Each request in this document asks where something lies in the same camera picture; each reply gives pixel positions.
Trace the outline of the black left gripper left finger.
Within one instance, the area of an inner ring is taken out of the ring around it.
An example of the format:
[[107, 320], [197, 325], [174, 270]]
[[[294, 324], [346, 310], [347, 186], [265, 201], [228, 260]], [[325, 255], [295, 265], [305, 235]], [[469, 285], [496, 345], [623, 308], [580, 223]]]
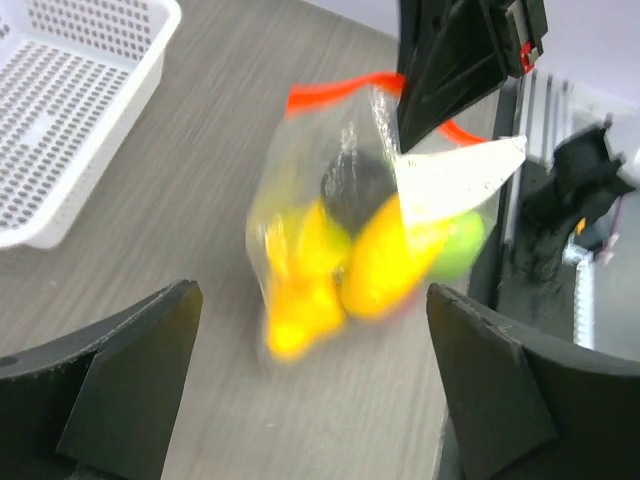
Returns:
[[160, 478], [202, 306], [181, 280], [2, 357], [2, 478]]

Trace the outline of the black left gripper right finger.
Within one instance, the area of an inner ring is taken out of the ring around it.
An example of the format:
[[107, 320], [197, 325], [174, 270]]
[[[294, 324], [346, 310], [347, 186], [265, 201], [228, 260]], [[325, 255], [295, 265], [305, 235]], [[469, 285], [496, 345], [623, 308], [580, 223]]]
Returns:
[[638, 478], [638, 362], [442, 284], [429, 287], [426, 311], [466, 478]]

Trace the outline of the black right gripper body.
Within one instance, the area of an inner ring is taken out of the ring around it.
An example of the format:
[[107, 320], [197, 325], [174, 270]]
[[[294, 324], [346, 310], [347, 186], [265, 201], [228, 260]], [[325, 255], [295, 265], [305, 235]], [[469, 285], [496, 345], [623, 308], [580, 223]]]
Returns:
[[548, 32], [543, 0], [489, 1], [489, 12], [508, 75], [528, 74], [543, 54]]

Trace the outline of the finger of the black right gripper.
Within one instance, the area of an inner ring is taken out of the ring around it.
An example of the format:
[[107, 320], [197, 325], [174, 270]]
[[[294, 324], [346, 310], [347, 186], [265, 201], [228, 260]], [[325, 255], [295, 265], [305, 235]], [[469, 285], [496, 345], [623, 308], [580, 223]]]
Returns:
[[411, 1], [399, 5], [397, 107], [400, 149], [409, 152], [441, 124], [508, 77], [501, 39], [506, 1]]

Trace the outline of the dark brown plum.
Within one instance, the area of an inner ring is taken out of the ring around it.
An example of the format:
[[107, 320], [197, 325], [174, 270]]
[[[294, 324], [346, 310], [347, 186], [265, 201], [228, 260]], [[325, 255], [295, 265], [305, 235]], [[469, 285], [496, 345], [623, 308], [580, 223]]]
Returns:
[[332, 160], [320, 183], [327, 213], [356, 237], [377, 210], [397, 192], [387, 164], [356, 150]]

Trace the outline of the green apple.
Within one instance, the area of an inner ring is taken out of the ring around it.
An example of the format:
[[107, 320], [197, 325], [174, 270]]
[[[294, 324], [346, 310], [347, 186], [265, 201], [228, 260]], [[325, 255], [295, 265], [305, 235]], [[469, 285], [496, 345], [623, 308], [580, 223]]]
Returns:
[[432, 279], [453, 280], [466, 274], [476, 261], [485, 243], [483, 217], [469, 211], [456, 217], [443, 250], [433, 263], [428, 276]]

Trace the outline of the clear zip top bag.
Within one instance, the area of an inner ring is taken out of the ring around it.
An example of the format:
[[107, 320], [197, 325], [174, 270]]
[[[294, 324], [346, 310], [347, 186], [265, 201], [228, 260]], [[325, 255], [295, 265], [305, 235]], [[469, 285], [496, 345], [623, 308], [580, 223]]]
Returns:
[[447, 121], [434, 152], [402, 153], [404, 86], [375, 72], [289, 91], [245, 227], [274, 362], [392, 319], [426, 281], [466, 275], [496, 225], [526, 137], [486, 140]]

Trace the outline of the yellow lemon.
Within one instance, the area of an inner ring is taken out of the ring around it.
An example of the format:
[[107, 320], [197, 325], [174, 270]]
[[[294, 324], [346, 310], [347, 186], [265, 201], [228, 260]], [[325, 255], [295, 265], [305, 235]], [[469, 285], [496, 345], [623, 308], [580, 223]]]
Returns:
[[440, 219], [406, 228], [399, 197], [390, 197], [354, 240], [339, 289], [345, 310], [379, 321], [399, 308], [443, 250], [451, 223]]

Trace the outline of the yellow pear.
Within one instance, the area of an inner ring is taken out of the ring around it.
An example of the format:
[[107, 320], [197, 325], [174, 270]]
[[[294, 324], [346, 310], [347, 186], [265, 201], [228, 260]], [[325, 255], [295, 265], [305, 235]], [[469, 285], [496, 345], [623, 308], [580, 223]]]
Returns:
[[337, 277], [351, 256], [352, 239], [317, 199], [276, 214], [264, 244], [266, 346], [275, 359], [290, 362], [343, 329]]

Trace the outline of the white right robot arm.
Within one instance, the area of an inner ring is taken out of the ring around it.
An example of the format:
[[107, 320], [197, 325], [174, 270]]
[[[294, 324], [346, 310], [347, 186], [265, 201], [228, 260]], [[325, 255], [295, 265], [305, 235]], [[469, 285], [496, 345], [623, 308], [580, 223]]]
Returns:
[[[534, 81], [548, 32], [541, 1], [402, 1], [397, 70], [405, 78], [398, 110], [400, 148], [408, 152], [434, 130], [453, 144], [475, 138], [454, 116], [498, 90], [509, 78]], [[575, 132], [569, 118], [523, 120], [528, 157], [543, 159], [542, 142], [556, 137], [551, 177], [524, 197], [517, 225], [533, 280], [552, 278], [580, 221], [605, 215], [639, 188], [639, 114], [595, 121]]]

